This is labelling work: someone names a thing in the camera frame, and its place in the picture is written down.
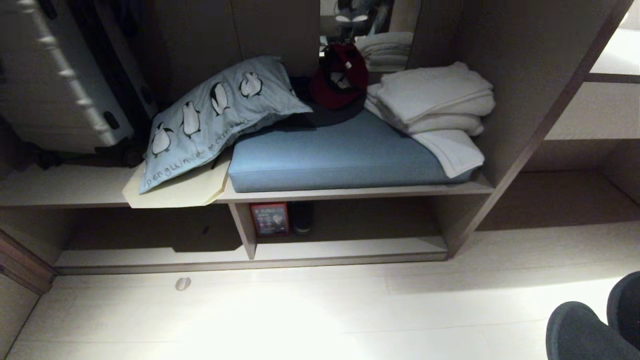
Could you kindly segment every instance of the white suitcase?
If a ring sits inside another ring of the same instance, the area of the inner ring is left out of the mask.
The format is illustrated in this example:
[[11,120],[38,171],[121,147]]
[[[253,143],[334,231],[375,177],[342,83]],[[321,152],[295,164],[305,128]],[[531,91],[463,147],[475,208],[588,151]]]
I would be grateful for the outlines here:
[[23,141],[91,154],[148,140],[157,106],[106,3],[0,0],[0,113]]

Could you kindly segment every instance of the seat cushion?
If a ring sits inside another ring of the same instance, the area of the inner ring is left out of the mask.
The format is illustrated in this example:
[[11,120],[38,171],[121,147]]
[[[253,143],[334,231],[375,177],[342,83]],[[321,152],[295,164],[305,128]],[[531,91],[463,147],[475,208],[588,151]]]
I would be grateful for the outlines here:
[[229,176],[237,192],[454,184],[438,159],[364,110],[318,128],[276,127],[236,143]]

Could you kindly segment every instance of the mirror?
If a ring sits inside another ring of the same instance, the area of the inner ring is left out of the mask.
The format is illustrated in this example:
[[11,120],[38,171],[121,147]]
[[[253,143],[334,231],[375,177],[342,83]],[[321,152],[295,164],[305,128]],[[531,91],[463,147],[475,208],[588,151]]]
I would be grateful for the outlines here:
[[320,57],[331,44],[355,43],[369,72],[406,68],[420,0],[320,0]]

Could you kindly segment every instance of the penguin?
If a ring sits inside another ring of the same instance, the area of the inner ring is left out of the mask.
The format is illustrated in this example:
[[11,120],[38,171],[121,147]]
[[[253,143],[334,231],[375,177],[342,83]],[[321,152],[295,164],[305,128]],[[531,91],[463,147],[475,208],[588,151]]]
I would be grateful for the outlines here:
[[200,112],[193,106],[193,101],[188,101],[182,106],[182,131],[191,139],[191,135],[200,131]]
[[226,109],[229,109],[227,91],[222,83],[213,84],[209,96],[211,96],[211,106],[213,106],[213,111],[216,112],[216,115],[222,115]]
[[240,93],[242,96],[249,98],[260,95],[262,91],[262,80],[258,78],[258,74],[254,72],[245,72],[244,79],[240,82]]
[[168,127],[164,127],[164,122],[161,122],[156,127],[154,139],[151,141],[151,153],[153,153],[155,158],[157,158],[162,152],[170,150],[169,146],[171,146],[171,138],[167,133],[172,132],[173,130]]

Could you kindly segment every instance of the red cap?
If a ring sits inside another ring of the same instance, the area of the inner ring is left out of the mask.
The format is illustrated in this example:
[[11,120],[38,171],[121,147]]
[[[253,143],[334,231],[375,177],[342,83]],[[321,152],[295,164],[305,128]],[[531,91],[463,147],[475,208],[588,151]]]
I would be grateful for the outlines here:
[[[351,87],[341,88],[331,80],[332,72],[344,73]],[[329,109],[339,109],[366,93],[369,71],[354,44],[334,44],[327,50],[320,69],[311,78],[311,97]]]

